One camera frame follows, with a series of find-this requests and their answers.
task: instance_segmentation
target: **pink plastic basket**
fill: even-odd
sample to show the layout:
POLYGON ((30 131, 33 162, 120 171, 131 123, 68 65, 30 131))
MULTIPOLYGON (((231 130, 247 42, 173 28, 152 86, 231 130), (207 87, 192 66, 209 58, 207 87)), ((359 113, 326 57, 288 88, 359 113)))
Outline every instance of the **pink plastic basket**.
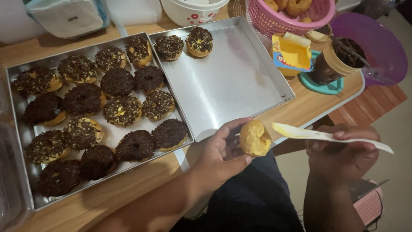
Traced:
POLYGON ((312 0, 310 8, 297 18, 291 17, 285 10, 274 12, 263 0, 249 0, 246 7, 253 25, 267 36, 279 32, 302 36, 309 30, 326 25, 335 14, 334 0, 312 0), (311 18, 312 22, 299 22, 305 17, 311 18))

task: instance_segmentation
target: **donut with chocolate sprinkles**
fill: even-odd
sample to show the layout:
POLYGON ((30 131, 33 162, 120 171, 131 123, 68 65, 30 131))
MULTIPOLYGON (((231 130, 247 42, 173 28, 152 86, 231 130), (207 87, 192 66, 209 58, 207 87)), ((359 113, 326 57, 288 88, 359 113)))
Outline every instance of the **donut with chocolate sprinkles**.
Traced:
POLYGON ((121 97, 107 103, 103 109, 107 122, 118 126, 132 125, 142 114, 142 103, 135 97, 121 97))
POLYGON ((63 159, 71 147, 63 131, 49 130, 36 136, 26 148, 26 155, 35 163, 50 163, 63 159))
POLYGON ((63 86, 60 76, 54 70, 41 67, 22 72, 13 83, 24 97, 55 91, 63 86))
POLYGON ((46 166, 37 183, 42 196, 63 196, 71 192, 82 180, 80 160, 56 161, 46 166))
POLYGON ((62 98, 52 92, 41 94, 30 102, 23 114, 27 125, 56 125, 67 117, 62 98))
POLYGON ((155 144, 146 130, 136 130, 126 134, 116 147, 115 156, 119 161, 143 162, 155 153, 155 144))
POLYGON ((105 145, 96 145, 84 151, 80 173, 83 179, 98 180, 110 174, 117 167, 114 149, 105 145))
POLYGON ((213 48, 212 34, 201 27, 195 27, 186 38, 187 50, 196 57, 209 55, 213 48))
POLYGON ((63 132, 69 144, 76 150, 96 146, 102 141, 104 135, 100 124, 89 118, 70 120, 63 132))
POLYGON ((164 119, 175 109, 175 100, 169 92, 156 91, 143 102, 143 113, 152 121, 164 119))
POLYGON ((97 52, 94 60, 97 68, 104 73, 114 68, 124 69, 127 64, 126 54, 120 48, 113 46, 97 52))
POLYGON ((134 78, 136 87, 141 89, 147 96, 161 89, 164 85, 164 74, 155 66, 138 68, 134 72, 134 78))
POLYGON ((134 90, 134 77, 121 68, 109 70, 100 81, 100 87, 109 97, 125 97, 134 90))
POLYGON ((154 48, 160 58, 173 61, 182 54, 184 42, 176 35, 160 36, 156 38, 154 48))
POLYGON ((154 145, 159 151, 171 151, 182 145, 187 138, 187 126, 177 119, 168 119, 152 131, 154 145))
POLYGON ((64 95, 62 104, 71 116, 90 116, 103 109, 106 96, 99 86, 83 83, 69 90, 64 95))
POLYGON ((69 56, 60 61, 57 70, 67 81, 74 84, 96 81, 96 66, 85 56, 69 56))
POLYGON ((150 64, 153 59, 152 49, 149 41, 139 36, 130 37, 126 45, 127 56, 130 62, 138 67, 144 67, 150 64))

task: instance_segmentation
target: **purple plastic bowl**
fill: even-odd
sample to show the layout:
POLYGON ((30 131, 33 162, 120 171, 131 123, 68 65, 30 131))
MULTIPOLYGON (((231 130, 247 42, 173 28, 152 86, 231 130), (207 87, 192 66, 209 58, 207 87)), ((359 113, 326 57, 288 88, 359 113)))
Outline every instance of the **purple plastic bowl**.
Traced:
MULTIPOLYGON (((380 75, 399 83, 408 71, 405 50, 394 34, 378 21, 363 14, 345 13, 330 23, 333 35, 346 37, 357 42, 365 51, 368 63, 380 75)), ((363 68, 366 86, 391 85, 368 78, 368 68, 363 68)))

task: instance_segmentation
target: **pink keyboard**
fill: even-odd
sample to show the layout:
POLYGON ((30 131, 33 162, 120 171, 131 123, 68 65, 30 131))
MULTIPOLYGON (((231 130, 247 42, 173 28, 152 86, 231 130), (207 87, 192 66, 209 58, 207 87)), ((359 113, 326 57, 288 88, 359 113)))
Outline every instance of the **pink keyboard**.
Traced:
POLYGON ((378 193, 382 199, 383 193, 379 187, 353 204, 365 226, 379 217, 383 211, 378 193))

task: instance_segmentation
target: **wooden table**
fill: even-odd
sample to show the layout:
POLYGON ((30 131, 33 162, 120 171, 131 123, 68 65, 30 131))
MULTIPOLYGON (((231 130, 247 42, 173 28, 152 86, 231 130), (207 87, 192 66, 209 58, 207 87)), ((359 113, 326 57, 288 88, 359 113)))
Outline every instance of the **wooden table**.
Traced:
MULTIPOLYGON (((230 10, 226 5, 221 9, 217 20, 228 18, 229 14, 230 10)), ((179 26, 164 14, 162 21, 157 24, 129 26, 126 29, 131 35, 143 31, 151 34, 175 28, 179 26)), ((115 27, 109 27, 102 32, 78 40, 64 40, 45 35, 38 39, 0 48, 0 62, 5 67, 9 67, 119 37, 119 32, 115 27)), ((322 47, 320 44, 313 44, 312 49, 321 50, 322 47)), ((353 99, 364 89, 363 78, 359 73, 345 78, 344 89, 338 95, 312 92, 305 88, 296 77, 290 78, 288 82, 296 98, 256 117, 268 128, 271 122, 286 123, 297 127, 310 125, 353 99)), ((275 144, 283 140, 274 131, 271 131, 271 134, 274 141, 276 140, 275 144)), ((183 149, 190 164, 193 164, 202 146, 201 142, 183 149)), ((182 169, 174 154, 168 154, 35 213, 16 231, 85 231, 106 215, 181 173, 182 169)))

